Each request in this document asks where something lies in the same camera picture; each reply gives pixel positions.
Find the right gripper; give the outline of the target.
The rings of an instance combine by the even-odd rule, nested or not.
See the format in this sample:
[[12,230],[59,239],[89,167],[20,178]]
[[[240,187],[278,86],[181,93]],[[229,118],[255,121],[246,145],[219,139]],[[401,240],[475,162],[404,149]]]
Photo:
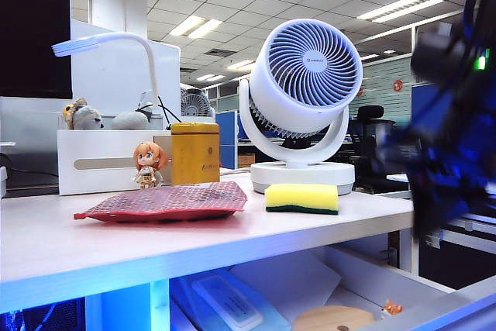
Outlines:
[[389,150],[410,184],[415,237],[462,215],[495,209],[493,109],[449,109],[434,136],[409,125],[389,136]]

